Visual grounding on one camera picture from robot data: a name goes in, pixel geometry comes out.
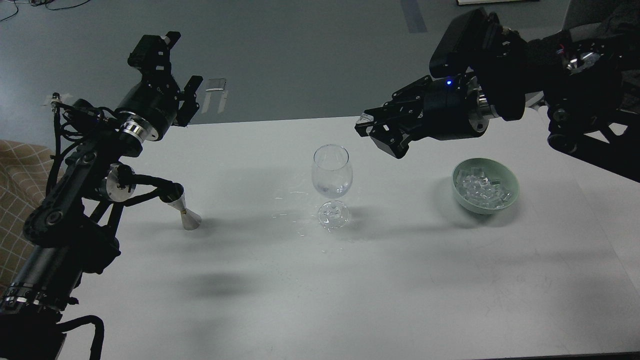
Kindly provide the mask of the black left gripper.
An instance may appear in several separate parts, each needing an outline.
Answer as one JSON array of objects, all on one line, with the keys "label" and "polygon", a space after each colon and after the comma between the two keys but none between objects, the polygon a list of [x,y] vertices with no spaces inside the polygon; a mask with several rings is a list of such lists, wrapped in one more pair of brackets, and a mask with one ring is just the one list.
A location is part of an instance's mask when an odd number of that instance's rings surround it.
[{"label": "black left gripper", "polygon": [[141,73],[141,80],[119,103],[116,118],[122,122],[121,132],[139,142],[162,140],[173,123],[188,126],[200,108],[197,91],[204,78],[192,75],[181,91],[172,75],[170,51],[180,38],[178,31],[145,34],[126,60]]}]

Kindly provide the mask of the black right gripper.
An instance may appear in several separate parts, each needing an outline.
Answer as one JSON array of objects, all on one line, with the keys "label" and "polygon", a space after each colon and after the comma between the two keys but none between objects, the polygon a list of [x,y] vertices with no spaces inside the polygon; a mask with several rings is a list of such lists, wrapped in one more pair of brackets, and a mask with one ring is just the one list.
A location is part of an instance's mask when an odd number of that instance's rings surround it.
[{"label": "black right gripper", "polygon": [[400,159],[410,142],[426,137],[452,141],[484,135],[490,105],[475,75],[426,75],[395,91],[384,105],[362,113],[374,121],[355,124],[358,135],[370,137],[379,150]]}]

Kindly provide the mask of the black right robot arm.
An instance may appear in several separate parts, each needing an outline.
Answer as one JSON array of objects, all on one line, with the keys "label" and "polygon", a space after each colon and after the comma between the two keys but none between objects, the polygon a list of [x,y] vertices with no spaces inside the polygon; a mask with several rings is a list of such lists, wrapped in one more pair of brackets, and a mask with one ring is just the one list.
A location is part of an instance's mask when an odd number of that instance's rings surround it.
[{"label": "black right robot arm", "polygon": [[547,142],[603,170],[639,180],[639,2],[578,0],[583,16],[526,41],[496,13],[454,18],[429,74],[366,109],[354,129],[402,158],[410,142],[478,138],[489,121],[522,118],[526,96],[547,106]]}]

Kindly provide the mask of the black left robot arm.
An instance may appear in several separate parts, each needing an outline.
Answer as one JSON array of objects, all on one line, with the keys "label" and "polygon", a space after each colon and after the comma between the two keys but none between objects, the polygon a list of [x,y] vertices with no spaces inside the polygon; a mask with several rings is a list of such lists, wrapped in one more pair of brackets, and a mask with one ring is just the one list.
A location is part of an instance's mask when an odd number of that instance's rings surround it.
[{"label": "black left robot arm", "polygon": [[62,317],[78,303],[72,292],[82,275],[102,274],[121,255],[116,234],[126,207],[158,198],[178,210],[185,230],[201,225],[182,184],[121,162],[139,157],[144,142],[162,140],[172,126],[186,127],[199,110],[203,78],[193,75],[181,88],[172,75],[170,52],[180,38],[178,31],[142,36],[127,59],[141,80],[115,110],[52,94],[54,163],[44,199],[23,225],[34,251],[1,297],[3,360],[56,360],[67,334],[84,325],[94,326],[89,358],[101,358],[103,320]]}]

